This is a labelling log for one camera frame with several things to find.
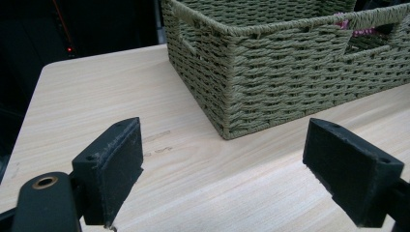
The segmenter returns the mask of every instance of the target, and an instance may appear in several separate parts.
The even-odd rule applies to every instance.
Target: light wood surface
[[[31,178],[70,173],[88,144],[131,117],[141,120],[145,171],[114,222],[118,231],[359,230],[302,164],[310,117],[402,160],[410,180],[410,85],[225,141],[160,45],[43,69],[0,186],[0,211],[15,206]],[[360,231],[392,227],[388,217],[382,229]]]

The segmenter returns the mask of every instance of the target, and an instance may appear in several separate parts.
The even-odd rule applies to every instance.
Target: basket rim
[[[295,27],[312,28],[314,26],[323,24],[336,24],[346,19],[351,21],[351,27],[365,29],[366,27],[364,26],[364,24],[366,22],[371,22],[372,26],[396,23],[398,21],[402,21],[410,13],[410,3],[406,3],[362,12],[318,16],[284,22],[273,22],[262,25],[229,26],[219,21],[216,21],[197,10],[189,8],[184,3],[181,3],[178,0],[166,1],[169,1],[173,4],[173,13],[176,16],[183,19],[186,23],[192,23],[195,20],[199,20],[205,22],[207,25],[213,27],[215,30],[230,36],[249,36],[252,34],[261,35],[277,32],[280,30],[287,30]]]

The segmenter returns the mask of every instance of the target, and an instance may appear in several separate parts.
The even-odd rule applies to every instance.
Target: dark background
[[[160,0],[0,0],[0,182],[45,65],[163,43]]]

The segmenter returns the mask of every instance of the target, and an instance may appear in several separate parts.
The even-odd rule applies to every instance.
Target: green woven basket
[[[169,59],[225,139],[410,82],[410,4],[354,5],[162,0]],[[389,35],[352,36],[386,24]]]

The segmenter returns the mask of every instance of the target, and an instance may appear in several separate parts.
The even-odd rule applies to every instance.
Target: wooden table
[[[114,221],[119,231],[357,231],[302,164],[310,117],[402,160],[410,180],[410,85],[225,141],[160,45],[43,69],[0,186],[1,212],[15,206],[26,181],[70,173],[88,144],[131,117],[141,120],[145,171]]]

